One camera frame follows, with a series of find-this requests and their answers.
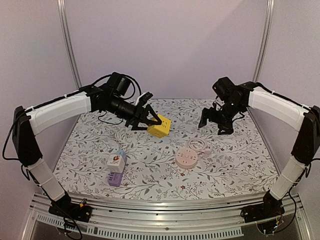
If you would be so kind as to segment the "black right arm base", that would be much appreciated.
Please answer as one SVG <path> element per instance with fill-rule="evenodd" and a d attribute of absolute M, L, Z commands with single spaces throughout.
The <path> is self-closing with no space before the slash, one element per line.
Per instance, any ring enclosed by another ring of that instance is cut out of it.
<path fill-rule="evenodd" d="M 250 223 L 280 216 L 284 213 L 282 199 L 274 198 L 268 191 L 263 196 L 262 203 L 243 207 L 240 216 L 244 218 L 245 223 Z"/>

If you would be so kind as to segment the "blue cube plug adapter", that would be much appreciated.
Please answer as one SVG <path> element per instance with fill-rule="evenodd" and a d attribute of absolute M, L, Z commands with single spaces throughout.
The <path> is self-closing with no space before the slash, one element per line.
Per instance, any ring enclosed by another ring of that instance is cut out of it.
<path fill-rule="evenodd" d="M 126 153 L 125 153 L 125 151 L 123 149 L 119 149 L 118 152 L 117 152 L 117 155 L 122 156 L 122 158 L 124 160 L 124 163 L 125 164 L 127 163 L 127 155 L 126 155 Z"/>

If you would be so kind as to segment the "round pink power strip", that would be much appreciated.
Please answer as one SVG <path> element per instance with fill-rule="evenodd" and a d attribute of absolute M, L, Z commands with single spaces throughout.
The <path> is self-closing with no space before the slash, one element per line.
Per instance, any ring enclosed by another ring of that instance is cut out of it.
<path fill-rule="evenodd" d="M 191 169 L 198 163 L 198 154 L 191 148 L 180 148 L 175 154 L 175 163 L 182 169 Z"/>

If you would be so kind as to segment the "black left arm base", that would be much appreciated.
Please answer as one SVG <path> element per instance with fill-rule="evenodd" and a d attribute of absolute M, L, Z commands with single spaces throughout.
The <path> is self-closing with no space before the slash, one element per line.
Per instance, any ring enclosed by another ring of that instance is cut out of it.
<path fill-rule="evenodd" d="M 52 215 L 88 223 L 92 210 L 93 208 L 87 205 L 86 198 L 83 198 L 79 203 L 74 203 L 71 197 L 65 194 L 61 199 L 51 202 L 48 212 Z"/>

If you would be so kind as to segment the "purple power strip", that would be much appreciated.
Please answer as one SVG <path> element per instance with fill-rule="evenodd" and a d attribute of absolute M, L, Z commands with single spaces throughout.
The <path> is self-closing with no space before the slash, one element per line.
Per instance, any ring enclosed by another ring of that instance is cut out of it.
<path fill-rule="evenodd" d="M 107 178 L 108 185 L 111 187 L 119 187 L 121 185 L 122 177 L 122 172 L 110 172 Z"/>

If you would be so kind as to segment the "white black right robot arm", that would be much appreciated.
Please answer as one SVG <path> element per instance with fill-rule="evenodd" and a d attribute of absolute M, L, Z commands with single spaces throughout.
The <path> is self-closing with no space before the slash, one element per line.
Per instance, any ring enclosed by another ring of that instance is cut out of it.
<path fill-rule="evenodd" d="M 223 105 L 212 104 L 202 111 L 199 127 L 207 122 L 215 123 L 218 135 L 231 135 L 238 114 L 257 110 L 280 120 L 297 132 L 290 157 L 276 182 L 266 192 L 270 199 L 259 206 L 262 218 L 269 218 L 278 210 L 278 203 L 303 174 L 310 173 L 311 164 L 320 159 L 320 109 L 306 106 L 267 89 L 260 82 L 245 82 L 235 85 L 228 77 L 219 78 L 212 89 Z"/>

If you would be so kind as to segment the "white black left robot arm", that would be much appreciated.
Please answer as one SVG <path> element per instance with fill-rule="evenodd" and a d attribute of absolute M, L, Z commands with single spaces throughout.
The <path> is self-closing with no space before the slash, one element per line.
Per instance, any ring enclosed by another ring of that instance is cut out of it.
<path fill-rule="evenodd" d="M 125 120 L 125 126 L 133 131 L 145 131 L 149 126 L 161 125 L 162 120 L 147 103 L 152 93 L 141 93 L 136 103 L 130 103 L 124 97 L 129 86 L 133 86 L 135 91 L 141 89 L 134 78 L 113 72 L 72 93 L 14 110 L 13 123 L 6 137 L 14 145 L 17 154 L 14 160 L 27 169 L 48 198 L 55 202 L 55 209 L 63 217 L 74 213 L 74 205 L 65 199 L 67 192 L 44 161 L 36 136 L 67 119 L 96 111 L 114 114 Z"/>

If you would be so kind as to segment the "white cube socket adapter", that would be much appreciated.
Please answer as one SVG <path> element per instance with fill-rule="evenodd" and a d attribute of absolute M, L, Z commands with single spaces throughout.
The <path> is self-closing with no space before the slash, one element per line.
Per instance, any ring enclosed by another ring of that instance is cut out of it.
<path fill-rule="evenodd" d="M 111 155 L 107 160 L 107 166 L 112 173 L 122 173 L 125 168 L 125 160 L 122 155 Z"/>

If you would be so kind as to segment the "yellow cube socket adapter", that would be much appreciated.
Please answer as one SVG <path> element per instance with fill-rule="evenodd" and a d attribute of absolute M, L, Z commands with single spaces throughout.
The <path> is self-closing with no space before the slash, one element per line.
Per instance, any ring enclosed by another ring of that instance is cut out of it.
<path fill-rule="evenodd" d="M 157 138 L 163 138 L 165 136 L 168 136 L 170 133 L 172 121 L 162 116 L 161 114 L 158 114 L 157 116 L 161 120 L 161 125 L 150 125 L 147 128 L 147 132 L 150 135 L 155 136 Z"/>

